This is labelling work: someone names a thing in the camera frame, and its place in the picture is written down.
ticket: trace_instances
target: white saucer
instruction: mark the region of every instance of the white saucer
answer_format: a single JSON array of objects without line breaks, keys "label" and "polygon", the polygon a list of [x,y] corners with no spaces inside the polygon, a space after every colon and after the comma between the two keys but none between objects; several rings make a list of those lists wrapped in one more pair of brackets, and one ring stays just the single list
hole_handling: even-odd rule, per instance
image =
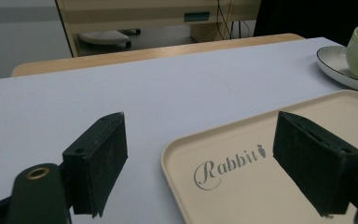
[{"label": "white saucer", "polygon": [[358,77],[354,75],[347,64],[347,48],[330,46],[318,49],[317,63],[332,79],[358,90]]}]

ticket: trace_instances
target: beige tray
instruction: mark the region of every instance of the beige tray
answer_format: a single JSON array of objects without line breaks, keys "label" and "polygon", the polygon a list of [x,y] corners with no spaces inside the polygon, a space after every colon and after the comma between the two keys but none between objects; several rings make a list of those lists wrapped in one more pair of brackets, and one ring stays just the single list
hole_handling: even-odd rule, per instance
[{"label": "beige tray", "polygon": [[[311,119],[358,148],[357,91],[279,110]],[[279,110],[167,145],[162,169],[187,223],[353,223],[352,205],[346,215],[320,217],[272,158]]]}]

